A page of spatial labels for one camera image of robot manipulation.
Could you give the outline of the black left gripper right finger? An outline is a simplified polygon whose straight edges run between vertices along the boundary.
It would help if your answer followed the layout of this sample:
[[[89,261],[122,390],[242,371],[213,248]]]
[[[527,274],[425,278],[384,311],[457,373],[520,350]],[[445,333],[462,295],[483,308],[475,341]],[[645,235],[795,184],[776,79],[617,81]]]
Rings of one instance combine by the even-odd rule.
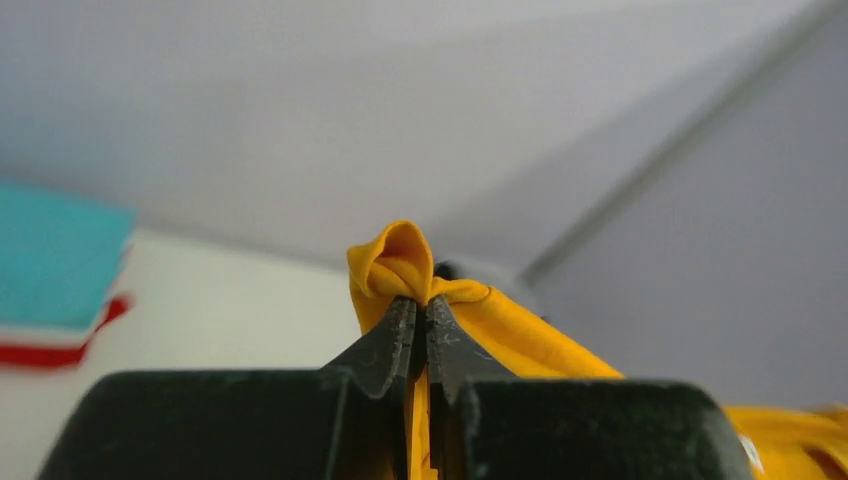
[[[676,381],[521,378],[443,297],[423,313],[430,445],[443,479],[748,479],[729,420]]]

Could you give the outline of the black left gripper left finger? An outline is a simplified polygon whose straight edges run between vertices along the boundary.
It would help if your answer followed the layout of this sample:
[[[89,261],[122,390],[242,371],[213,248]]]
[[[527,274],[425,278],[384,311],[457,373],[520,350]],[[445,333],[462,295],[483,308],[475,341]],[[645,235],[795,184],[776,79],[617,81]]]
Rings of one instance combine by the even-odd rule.
[[[417,305],[316,370],[126,371],[67,420],[43,479],[404,479]]]

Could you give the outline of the yellow t-shirt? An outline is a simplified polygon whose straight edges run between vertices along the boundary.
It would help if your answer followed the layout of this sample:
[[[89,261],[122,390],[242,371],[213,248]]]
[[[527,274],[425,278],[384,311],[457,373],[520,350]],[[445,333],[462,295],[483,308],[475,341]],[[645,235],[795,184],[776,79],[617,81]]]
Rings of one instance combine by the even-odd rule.
[[[520,377],[623,377],[496,287],[438,276],[427,240],[411,221],[391,223],[372,241],[349,248],[347,263],[362,333],[377,325],[397,296],[420,305],[443,296],[459,326]],[[846,478],[846,407],[801,411],[726,406],[723,412],[736,430],[754,478]]]

